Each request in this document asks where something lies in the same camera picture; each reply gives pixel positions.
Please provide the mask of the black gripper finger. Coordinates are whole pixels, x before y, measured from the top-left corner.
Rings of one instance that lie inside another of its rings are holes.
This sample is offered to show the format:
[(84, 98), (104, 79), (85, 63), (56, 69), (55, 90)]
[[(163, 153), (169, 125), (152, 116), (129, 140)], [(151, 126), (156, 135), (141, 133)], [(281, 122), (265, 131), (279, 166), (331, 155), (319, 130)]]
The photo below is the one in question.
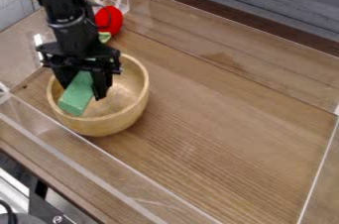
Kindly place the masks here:
[(112, 86), (112, 74), (100, 69), (91, 73), (91, 78), (95, 100), (100, 100), (105, 97), (107, 90)]
[(60, 67), (53, 69), (55, 77), (63, 88), (67, 88), (77, 75), (79, 70), (72, 67)]

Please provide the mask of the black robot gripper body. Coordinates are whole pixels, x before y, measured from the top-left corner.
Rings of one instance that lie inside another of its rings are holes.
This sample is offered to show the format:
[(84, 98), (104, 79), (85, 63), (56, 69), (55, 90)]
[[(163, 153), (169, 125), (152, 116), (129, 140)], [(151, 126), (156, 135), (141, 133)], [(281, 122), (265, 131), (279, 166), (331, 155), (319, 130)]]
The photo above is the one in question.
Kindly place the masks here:
[(43, 66), (55, 75), (75, 75), (79, 71), (120, 74), (120, 51), (103, 44), (99, 31), (87, 17), (68, 23), (49, 23), (56, 40), (36, 46)]

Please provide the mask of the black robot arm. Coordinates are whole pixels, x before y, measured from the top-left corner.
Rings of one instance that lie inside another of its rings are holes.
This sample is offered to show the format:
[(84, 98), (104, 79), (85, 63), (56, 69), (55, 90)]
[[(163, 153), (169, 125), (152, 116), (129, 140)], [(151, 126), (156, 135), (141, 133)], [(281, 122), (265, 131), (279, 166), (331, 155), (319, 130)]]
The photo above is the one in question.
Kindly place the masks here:
[(56, 40), (36, 46), (43, 55), (43, 66), (49, 67), (55, 77), (67, 88), (77, 73), (91, 76), (93, 97), (105, 97), (112, 86), (112, 76), (120, 74), (120, 50), (99, 40), (97, 24), (88, 0), (37, 0), (45, 9), (47, 24)]

